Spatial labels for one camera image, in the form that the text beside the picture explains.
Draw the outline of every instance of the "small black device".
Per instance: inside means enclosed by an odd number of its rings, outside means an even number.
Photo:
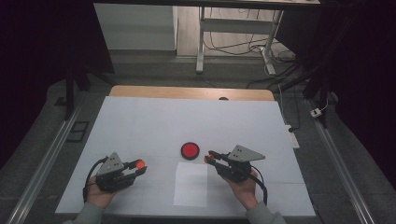
[[[142,160],[136,160],[131,162],[122,162],[120,160],[117,152],[113,152],[109,157],[105,157],[99,160],[90,170],[90,173],[87,176],[87,180],[85,182],[85,187],[83,189],[83,198],[84,202],[87,201],[88,196],[88,183],[91,178],[93,170],[97,165],[102,163],[103,165],[96,173],[96,181],[95,184],[101,191],[104,192],[116,192],[121,189],[126,189],[129,186],[132,186],[134,180],[143,175],[146,172],[147,166]],[[129,169],[132,170],[137,168],[137,170],[128,175],[124,175],[122,171]]]
[[[250,150],[246,147],[242,147],[237,145],[232,152],[227,154],[220,154],[215,151],[209,151],[209,155],[205,156],[205,162],[213,165],[218,172],[218,175],[221,175],[225,178],[230,179],[231,181],[238,183],[251,178],[254,180],[262,189],[263,192],[263,201],[267,204],[268,194],[267,188],[264,186],[262,174],[256,167],[250,164],[251,161],[264,160],[265,156],[261,153]],[[226,161],[227,165],[221,164],[218,161]],[[251,174],[251,169],[254,168],[261,176],[262,181],[260,181],[256,176]]]

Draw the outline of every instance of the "wooden edge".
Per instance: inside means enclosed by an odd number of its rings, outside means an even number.
[[[115,86],[109,96],[218,100],[226,97],[233,101],[274,101],[268,90],[239,90],[185,87]]]

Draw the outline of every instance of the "aluminum rail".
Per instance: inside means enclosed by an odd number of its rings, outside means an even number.
[[[311,104],[307,100],[305,103],[309,106],[309,108],[313,108]],[[318,119],[315,119],[315,125],[317,127],[318,133],[325,144],[325,147],[329,153],[330,158],[332,159],[332,163],[337,171],[339,177],[341,178],[341,182],[344,185],[346,193],[349,195],[350,200],[355,207],[356,213],[361,220],[361,223],[364,224],[375,224],[375,220],[373,215],[370,212],[369,207],[367,206],[366,201],[361,195],[361,191],[356,186],[355,181],[352,178],[352,175],[347,169],[344,160],[338,151],[337,146],[335,145],[334,141],[332,140],[332,136],[330,135],[327,129],[324,129],[320,124]]]
[[[79,111],[81,110],[81,106],[85,101],[86,95],[87,93],[85,92],[81,92],[78,95],[74,112],[71,114],[69,120],[65,120],[61,125],[61,128],[47,149],[46,154],[35,170],[33,177],[30,179],[29,184],[9,217],[7,224],[23,223],[26,219],[33,203],[35,202],[35,198],[43,187],[44,182],[50,173],[50,169],[52,168],[53,163],[55,163],[55,160],[64,145],[64,141],[66,140],[66,137],[69,134]]]

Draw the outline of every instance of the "white paper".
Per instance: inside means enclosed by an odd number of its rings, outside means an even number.
[[[174,205],[207,206],[207,165],[179,162],[176,169]]]

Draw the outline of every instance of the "sleeve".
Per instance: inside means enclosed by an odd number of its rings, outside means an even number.
[[[271,213],[263,202],[246,212],[250,224],[286,224],[280,213]]]
[[[64,224],[100,224],[104,208],[98,207],[93,203],[85,203],[74,220],[68,220]]]

